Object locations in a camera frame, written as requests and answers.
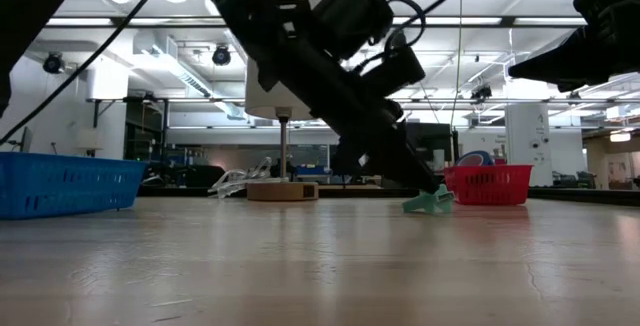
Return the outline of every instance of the round wooden base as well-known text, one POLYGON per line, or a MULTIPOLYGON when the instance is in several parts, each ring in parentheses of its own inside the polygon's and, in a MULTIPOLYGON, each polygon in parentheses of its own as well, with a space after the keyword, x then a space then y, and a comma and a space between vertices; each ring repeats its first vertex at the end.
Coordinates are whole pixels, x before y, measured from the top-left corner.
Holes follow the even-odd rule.
POLYGON ((318 199, 315 182, 282 182, 247 184, 250 201, 312 201, 318 199))

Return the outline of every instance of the table surface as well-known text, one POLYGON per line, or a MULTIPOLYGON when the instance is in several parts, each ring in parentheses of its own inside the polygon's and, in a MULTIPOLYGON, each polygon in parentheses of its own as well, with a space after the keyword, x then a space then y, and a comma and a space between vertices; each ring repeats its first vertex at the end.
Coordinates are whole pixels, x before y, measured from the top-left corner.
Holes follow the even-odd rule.
POLYGON ((637 325, 640 209, 140 199, 0 223, 0 325, 637 325))

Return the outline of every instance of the teal plastic object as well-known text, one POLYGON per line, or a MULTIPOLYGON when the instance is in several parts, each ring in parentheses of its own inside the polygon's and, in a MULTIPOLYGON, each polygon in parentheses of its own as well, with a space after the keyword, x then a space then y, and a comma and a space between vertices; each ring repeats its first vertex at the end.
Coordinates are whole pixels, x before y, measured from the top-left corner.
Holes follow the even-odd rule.
POLYGON ((449 192, 445 184, 440 185, 435 194, 423 192, 420 196, 402 204, 404 212, 424 211, 427 214, 450 213, 453 208, 453 193, 449 192))

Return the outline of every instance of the blue basket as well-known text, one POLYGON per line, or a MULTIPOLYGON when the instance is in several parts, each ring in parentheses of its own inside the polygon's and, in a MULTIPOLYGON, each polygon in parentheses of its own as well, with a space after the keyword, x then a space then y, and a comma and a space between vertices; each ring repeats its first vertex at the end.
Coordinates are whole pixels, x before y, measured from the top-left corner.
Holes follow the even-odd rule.
POLYGON ((131 207, 146 166, 135 161, 0 152, 0 218, 131 207))

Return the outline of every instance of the blue object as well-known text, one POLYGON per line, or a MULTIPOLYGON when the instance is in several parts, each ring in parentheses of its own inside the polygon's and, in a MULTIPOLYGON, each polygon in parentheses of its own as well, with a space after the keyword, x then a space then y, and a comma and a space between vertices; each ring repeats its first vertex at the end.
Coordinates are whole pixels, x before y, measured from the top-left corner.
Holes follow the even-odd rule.
POLYGON ((0 152, 0 218, 131 207, 146 166, 135 161, 0 152))
POLYGON ((404 202, 402 209, 404 212, 424 211, 427 214, 435 214, 438 210, 442 213, 450 213, 453 209, 453 199, 453 193, 447 190, 445 184, 441 184, 433 195, 423 192, 418 197, 404 202))
POLYGON ((471 151, 460 157, 456 166, 493 166, 493 158, 486 151, 471 151))
POLYGON ((327 173, 324 171, 325 166, 315 166, 315 167, 302 167, 297 166, 296 172, 298 175, 326 175, 327 173))

